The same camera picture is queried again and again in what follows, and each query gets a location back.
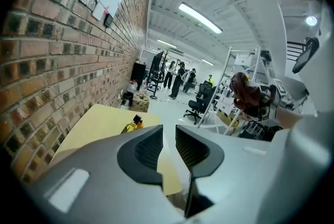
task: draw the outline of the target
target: small black box on wall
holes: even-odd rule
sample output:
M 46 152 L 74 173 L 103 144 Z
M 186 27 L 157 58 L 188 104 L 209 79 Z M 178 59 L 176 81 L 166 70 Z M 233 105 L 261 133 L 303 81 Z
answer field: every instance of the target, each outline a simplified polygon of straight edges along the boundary
M 113 17 L 110 14 L 107 14 L 104 20 L 104 25 L 106 27 L 110 27 L 112 22 L 113 22 Z

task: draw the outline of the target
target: cardboard box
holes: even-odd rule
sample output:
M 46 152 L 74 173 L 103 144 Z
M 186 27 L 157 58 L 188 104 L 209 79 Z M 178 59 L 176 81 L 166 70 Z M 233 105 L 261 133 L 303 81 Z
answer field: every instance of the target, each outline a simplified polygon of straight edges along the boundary
M 147 113 L 150 98 L 143 92 L 135 93 L 130 110 Z

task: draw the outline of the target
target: ceiling light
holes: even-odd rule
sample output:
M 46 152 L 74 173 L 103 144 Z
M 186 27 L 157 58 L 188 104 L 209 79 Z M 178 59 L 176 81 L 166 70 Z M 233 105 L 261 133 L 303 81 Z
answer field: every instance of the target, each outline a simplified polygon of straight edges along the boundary
M 216 26 L 212 21 L 210 21 L 208 18 L 206 18 L 205 16 L 203 16 L 201 13 L 194 10 L 193 8 L 189 7 L 188 5 L 181 3 L 181 5 L 179 6 L 179 9 L 193 16 L 195 19 L 199 20 L 201 23 L 209 27 L 216 34 L 222 33 L 222 30 L 218 26 Z
M 318 23 L 318 20 L 317 18 L 315 18 L 314 16 L 308 16 L 306 18 L 306 23 L 309 25 L 309 26 L 314 26 Z
M 169 44 L 169 43 L 167 43 L 167 42 L 161 41 L 160 39 L 158 39 L 158 41 L 161 42 L 161 43 L 164 43 L 164 44 L 166 44 L 166 45 L 168 45 L 168 46 L 171 46 L 171 47 L 173 47 L 173 48 L 177 48 L 177 46 L 174 46 L 174 45 Z
M 205 63 L 207 63 L 207 64 L 210 64 L 210 65 L 214 66 L 212 63 L 209 63 L 209 62 L 206 61 L 206 60 L 203 60 L 203 59 L 202 59 L 202 61 L 205 62 Z

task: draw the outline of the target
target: person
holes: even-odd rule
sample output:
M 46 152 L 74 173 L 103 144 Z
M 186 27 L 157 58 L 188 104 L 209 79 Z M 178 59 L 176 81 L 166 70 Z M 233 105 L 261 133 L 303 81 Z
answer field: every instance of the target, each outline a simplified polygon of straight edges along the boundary
M 165 78 L 166 62 L 167 62 L 167 60 L 164 60 L 164 62 L 161 65 L 161 77 L 162 78 Z
M 176 99 L 178 91 L 180 89 L 180 85 L 182 84 L 182 76 L 186 73 L 185 70 L 185 64 L 184 62 L 180 62 L 179 63 L 179 70 L 177 71 L 177 75 L 176 78 L 174 80 L 174 84 L 173 84 L 173 88 L 172 88 L 172 94 L 169 95 L 169 97 L 171 97 L 173 100 Z
M 212 75 L 209 75 L 209 79 L 207 79 L 207 82 L 210 82 L 213 85 L 213 78 Z
M 163 87 L 164 88 L 167 86 L 167 83 L 168 83 L 168 89 L 171 89 L 174 70 L 175 70 L 175 61 L 172 61 L 169 68 L 168 68 L 165 80 L 163 82 Z
M 184 85 L 184 88 L 183 88 L 183 91 L 185 93 L 188 92 L 190 86 L 194 82 L 195 77 L 196 77 L 196 69 L 193 68 L 192 71 L 190 72 L 189 79 L 188 79 L 187 83 Z

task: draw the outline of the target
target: black speaker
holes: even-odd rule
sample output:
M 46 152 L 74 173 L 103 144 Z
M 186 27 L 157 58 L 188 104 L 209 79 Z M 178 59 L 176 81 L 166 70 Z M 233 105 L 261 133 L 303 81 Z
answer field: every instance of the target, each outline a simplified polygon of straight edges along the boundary
M 137 90 L 139 90 L 141 83 L 144 79 L 145 69 L 146 69 L 146 64 L 134 63 L 134 67 L 132 69 L 132 74 L 131 74 L 131 80 L 137 81 L 138 84 Z

